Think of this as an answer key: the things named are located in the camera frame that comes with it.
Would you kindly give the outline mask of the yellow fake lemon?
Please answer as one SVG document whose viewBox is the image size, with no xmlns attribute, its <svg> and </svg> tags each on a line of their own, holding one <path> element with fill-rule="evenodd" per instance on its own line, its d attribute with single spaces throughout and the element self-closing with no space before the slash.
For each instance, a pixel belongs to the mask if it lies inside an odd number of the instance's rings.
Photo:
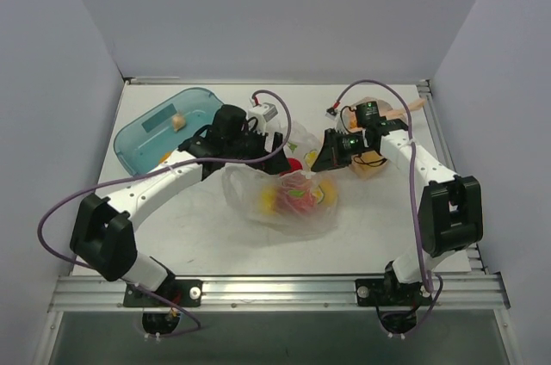
<svg viewBox="0 0 551 365">
<path fill-rule="evenodd" d="M 258 202 L 258 211 L 264 215 L 273 215 L 277 213 L 277 189 L 266 187 L 261 190 Z"/>
</svg>

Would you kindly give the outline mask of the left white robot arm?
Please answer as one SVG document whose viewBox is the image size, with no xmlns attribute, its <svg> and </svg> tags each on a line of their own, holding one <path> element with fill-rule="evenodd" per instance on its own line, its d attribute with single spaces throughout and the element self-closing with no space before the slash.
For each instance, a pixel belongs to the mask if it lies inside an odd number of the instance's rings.
<svg viewBox="0 0 551 365">
<path fill-rule="evenodd" d="M 279 175 L 290 166 L 283 151 L 286 136 L 269 136 L 276 106 L 256 104 L 247 111 L 224 104 L 211 123 L 184 140 L 155 169 L 105 197 L 91 193 L 80 202 L 71 250 L 107 281 L 122 279 L 143 289 L 155 306 L 176 297 L 174 274 L 139 252 L 139 226 L 173 196 L 211 176 L 226 163 L 246 162 L 253 169 Z M 271 139 L 272 146 L 266 146 Z"/>
</svg>

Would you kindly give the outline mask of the red fake apple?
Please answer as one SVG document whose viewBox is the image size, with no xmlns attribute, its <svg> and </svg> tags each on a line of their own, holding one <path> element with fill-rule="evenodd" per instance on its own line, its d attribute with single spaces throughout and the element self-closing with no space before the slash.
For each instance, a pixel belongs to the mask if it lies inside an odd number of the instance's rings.
<svg viewBox="0 0 551 365">
<path fill-rule="evenodd" d="M 289 169 L 286 171 L 287 174 L 303 169 L 302 163 L 296 158 L 288 158 L 288 165 Z"/>
<path fill-rule="evenodd" d="M 277 209 L 286 214 L 305 215 L 317 206 L 314 184 L 300 172 L 289 173 L 280 180 Z"/>
</svg>

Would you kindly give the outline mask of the orange yellow fake mango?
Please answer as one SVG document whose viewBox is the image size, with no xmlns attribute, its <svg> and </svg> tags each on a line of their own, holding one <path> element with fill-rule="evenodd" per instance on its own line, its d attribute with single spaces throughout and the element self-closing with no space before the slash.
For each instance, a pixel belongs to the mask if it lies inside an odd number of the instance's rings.
<svg viewBox="0 0 551 365">
<path fill-rule="evenodd" d="M 332 207 L 337 203 L 338 191 L 337 185 L 328 178 L 323 179 L 318 185 L 319 198 L 318 204 L 326 207 Z"/>
</svg>

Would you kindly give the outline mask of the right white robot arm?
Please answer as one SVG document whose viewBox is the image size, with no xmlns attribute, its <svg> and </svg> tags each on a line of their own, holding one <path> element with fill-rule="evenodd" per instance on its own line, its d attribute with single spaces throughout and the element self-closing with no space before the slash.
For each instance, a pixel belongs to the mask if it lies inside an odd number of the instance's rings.
<svg viewBox="0 0 551 365">
<path fill-rule="evenodd" d="M 435 267 L 482 239 L 481 187 L 475 177 L 460 176 L 440 163 L 414 140 L 407 123 L 381 115 L 376 102 L 364 102 L 352 112 L 358 130 L 325 130 L 312 170 L 341 169 L 376 152 L 407 177 L 415 242 L 388 264 L 381 284 L 384 298 L 400 304 L 411 296 L 412 284 L 428 288 Z"/>
</svg>

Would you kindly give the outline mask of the clear printed plastic bag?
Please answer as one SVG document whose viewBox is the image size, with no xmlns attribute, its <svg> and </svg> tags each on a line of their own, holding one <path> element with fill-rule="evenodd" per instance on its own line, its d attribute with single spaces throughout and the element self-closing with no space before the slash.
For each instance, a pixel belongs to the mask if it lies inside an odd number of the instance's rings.
<svg viewBox="0 0 551 365">
<path fill-rule="evenodd" d="M 249 167 L 227 167 L 221 185 L 227 204 L 251 223 L 293 237 L 320 236 L 337 227 L 334 176 L 311 171 L 321 141 L 297 121 L 284 153 L 291 170 L 270 176 Z"/>
</svg>

